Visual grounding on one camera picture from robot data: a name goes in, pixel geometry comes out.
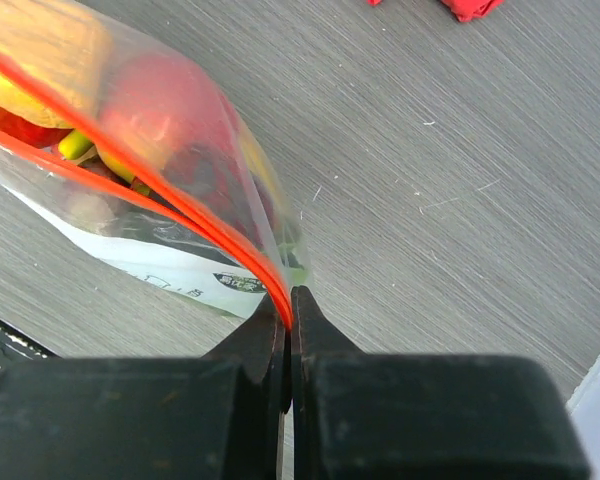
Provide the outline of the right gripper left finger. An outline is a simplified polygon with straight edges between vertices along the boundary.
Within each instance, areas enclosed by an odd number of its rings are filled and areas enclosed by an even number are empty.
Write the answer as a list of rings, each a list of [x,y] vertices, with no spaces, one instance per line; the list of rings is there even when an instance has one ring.
[[[270,300],[199,358],[0,372],[0,479],[277,479],[285,330]]]

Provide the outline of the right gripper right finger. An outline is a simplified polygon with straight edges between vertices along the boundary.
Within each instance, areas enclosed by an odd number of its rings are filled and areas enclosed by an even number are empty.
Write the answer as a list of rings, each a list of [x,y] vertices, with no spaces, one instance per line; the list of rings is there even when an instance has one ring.
[[[372,354],[291,295],[298,479],[588,479],[548,372],[523,356]]]

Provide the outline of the clear zip top bag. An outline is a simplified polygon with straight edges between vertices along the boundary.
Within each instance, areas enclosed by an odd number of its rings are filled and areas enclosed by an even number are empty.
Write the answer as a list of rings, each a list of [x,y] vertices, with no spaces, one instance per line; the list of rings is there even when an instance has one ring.
[[[304,238],[258,141],[208,75],[237,114],[234,153],[194,143],[156,168],[107,133],[98,116],[116,67],[149,52],[188,57],[83,6],[112,38],[95,112],[75,109],[1,53],[0,107],[41,127],[81,132],[151,192],[142,195],[63,159],[57,144],[35,148],[2,131],[0,186],[116,269],[239,318],[269,299],[291,326],[291,291],[309,275]]]

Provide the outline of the yellow banana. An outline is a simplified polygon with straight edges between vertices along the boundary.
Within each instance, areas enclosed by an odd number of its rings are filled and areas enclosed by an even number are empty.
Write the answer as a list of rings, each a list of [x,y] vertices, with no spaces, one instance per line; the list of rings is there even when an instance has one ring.
[[[77,130],[71,131],[57,144],[58,154],[84,169],[92,171],[110,180],[126,186],[142,195],[148,196],[151,189],[117,159],[98,147]]]

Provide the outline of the red apple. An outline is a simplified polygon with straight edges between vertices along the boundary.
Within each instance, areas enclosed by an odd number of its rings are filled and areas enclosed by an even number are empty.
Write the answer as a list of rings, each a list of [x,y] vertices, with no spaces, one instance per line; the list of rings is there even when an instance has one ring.
[[[98,121],[156,168],[194,143],[235,152],[237,114],[204,70],[181,55],[149,52],[116,67]]]

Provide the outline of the red strawberry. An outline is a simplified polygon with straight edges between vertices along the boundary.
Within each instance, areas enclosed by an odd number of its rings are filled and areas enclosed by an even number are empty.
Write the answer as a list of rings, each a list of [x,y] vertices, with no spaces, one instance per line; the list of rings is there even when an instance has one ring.
[[[71,133],[71,129],[35,125],[2,107],[0,107],[0,131],[35,148],[56,145]]]

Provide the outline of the yellow orange fruit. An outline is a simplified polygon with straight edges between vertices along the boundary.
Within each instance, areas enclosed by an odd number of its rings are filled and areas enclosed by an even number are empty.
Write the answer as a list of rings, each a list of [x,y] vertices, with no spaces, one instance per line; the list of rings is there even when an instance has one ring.
[[[112,38],[75,1],[0,1],[0,53],[75,109],[94,113]]]

